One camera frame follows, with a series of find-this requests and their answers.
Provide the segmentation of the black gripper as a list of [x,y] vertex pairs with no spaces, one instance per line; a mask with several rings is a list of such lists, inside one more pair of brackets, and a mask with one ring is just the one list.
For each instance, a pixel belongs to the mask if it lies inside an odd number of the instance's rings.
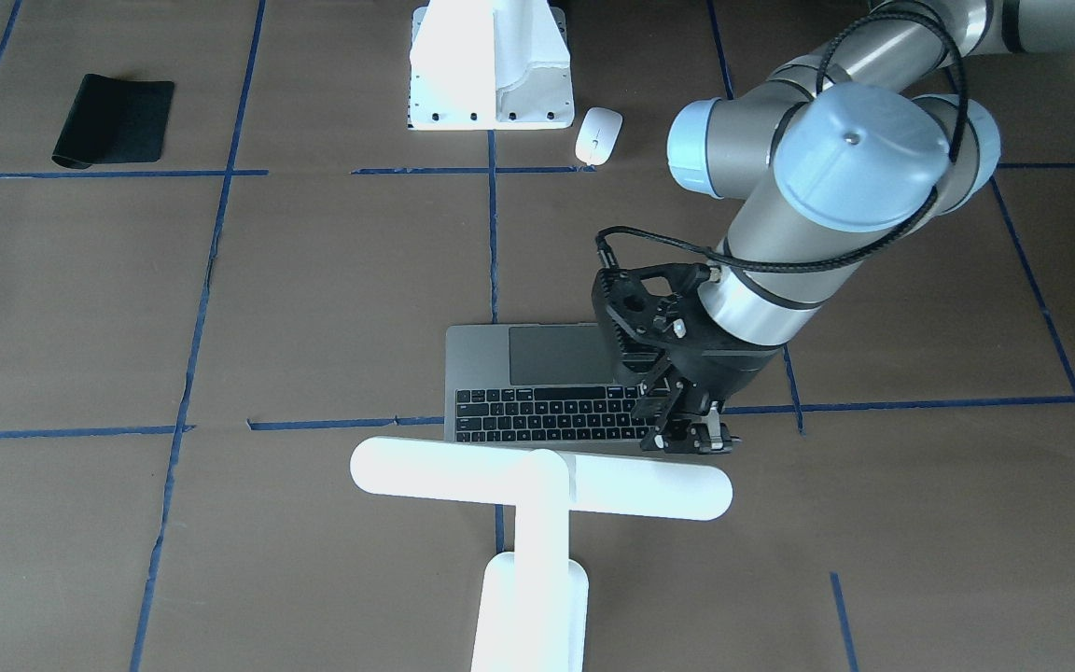
[[645,384],[631,416],[651,421],[640,451],[670,455],[728,455],[739,445],[722,421],[722,403],[779,356],[782,345],[759,347],[723,339],[713,347],[631,343],[631,384]]

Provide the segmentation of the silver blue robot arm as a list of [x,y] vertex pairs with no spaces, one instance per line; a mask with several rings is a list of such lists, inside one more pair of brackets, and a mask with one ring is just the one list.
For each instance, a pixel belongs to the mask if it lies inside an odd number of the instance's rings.
[[598,232],[593,305],[616,378],[636,390],[624,437],[732,451],[725,401],[859,264],[994,173],[1001,135],[965,57],[1059,51],[1075,51],[1075,1],[883,1],[742,97],[683,108],[671,175],[742,208],[714,246]]

